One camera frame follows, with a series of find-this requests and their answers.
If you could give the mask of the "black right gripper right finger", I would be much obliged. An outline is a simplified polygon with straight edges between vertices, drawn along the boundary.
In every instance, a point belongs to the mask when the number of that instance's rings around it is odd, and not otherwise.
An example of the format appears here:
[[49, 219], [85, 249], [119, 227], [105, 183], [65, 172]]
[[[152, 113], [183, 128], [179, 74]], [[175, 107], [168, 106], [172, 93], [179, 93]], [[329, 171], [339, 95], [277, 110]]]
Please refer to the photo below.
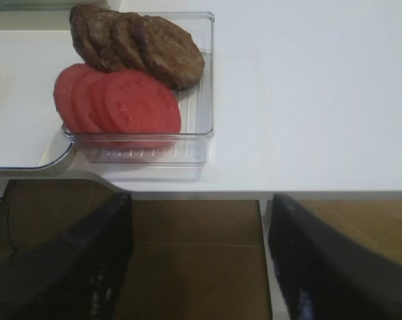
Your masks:
[[274, 195], [269, 250], [291, 319], [402, 319], [402, 266]]

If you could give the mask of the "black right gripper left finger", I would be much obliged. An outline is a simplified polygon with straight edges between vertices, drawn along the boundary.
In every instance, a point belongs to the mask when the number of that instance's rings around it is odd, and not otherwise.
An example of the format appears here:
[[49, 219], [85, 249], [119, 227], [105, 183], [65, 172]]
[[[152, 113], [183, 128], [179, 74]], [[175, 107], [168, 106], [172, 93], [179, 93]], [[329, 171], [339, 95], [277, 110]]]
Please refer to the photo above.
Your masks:
[[0, 263], [0, 319], [115, 319], [133, 246], [131, 196], [117, 193]]

